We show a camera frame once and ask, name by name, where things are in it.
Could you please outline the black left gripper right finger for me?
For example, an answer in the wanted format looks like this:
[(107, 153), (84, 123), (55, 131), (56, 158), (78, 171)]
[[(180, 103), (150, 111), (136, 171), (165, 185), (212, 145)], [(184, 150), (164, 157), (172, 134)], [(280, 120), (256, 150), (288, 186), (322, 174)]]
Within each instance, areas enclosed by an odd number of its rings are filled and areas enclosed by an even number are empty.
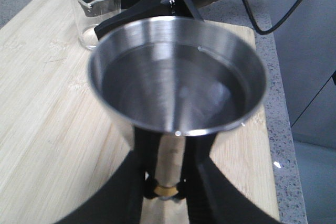
[(215, 137), (186, 137), (181, 175), (189, 222), (278, 223), (246, 198), (211, 160)]

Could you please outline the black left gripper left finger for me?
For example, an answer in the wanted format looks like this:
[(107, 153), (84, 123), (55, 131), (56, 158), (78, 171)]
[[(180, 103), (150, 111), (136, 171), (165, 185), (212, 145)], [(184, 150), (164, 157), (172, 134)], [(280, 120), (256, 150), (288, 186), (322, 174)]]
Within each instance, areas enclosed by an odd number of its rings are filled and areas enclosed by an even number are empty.
[(135, 128), (134, 148), (106, 184), (59, 223), (140, 223), (144, 198), (157, 197), (154, 178), (161, 133)]

